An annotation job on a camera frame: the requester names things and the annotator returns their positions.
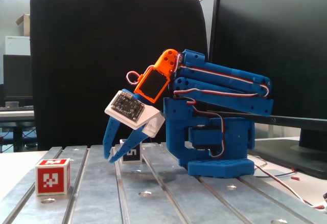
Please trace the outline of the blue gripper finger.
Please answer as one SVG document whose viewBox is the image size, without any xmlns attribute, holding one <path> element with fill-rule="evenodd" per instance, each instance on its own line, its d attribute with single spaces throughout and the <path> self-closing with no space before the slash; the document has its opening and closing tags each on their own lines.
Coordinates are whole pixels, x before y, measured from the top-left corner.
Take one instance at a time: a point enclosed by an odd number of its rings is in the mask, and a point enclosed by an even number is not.
<svg viewBox="0 0 327 224">
<path fill-rule="evenodd" d="M 119 126 L 120 126 L 120 121 L 118 121 L 117 119 L 115 119 L 113 117 L 109 118 L 106 130 L 105 130 L 104 138 L 103 138 L 103 153 L 104 153 L 104 158 L 106 160 L 108 160 L 110 157 L 112 143 L 113 143 L 115 135 L 119 129 Z"/>
<path fill-rule="evenodd" d="M 142 132 L 142 129 L 133 130 L 128 139 L 122 145 L 120 150 L 111 157 L 110 163 L 116 162 L 119 158 L 126 155 L 131 149 L 140 144 L 143 140 L 147 139 L 148 135 Z"/>
</svg>

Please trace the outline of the blue gripper body with servo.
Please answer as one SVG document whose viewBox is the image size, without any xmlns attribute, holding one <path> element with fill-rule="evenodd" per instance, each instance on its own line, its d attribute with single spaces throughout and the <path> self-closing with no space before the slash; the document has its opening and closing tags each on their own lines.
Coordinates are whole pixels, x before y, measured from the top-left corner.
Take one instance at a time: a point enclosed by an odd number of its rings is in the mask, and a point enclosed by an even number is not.
<svg viewBox="0 0 327 224">
<path fill-rule="evenodd" d="M 129 93 L 131 94 L 134 98 L 136 98 L 137 100 L 139 100 L 140 102 L 146 104 L 146 105 L 153 105 L 149 100 L 147 100 L 146 98 L 144 98 L 142 95 L 140 94 L 134 94 L 133 92 L 127 90 L 127 89 L 122 89 L 123 92 L 125 93 Z"/>
</svg>

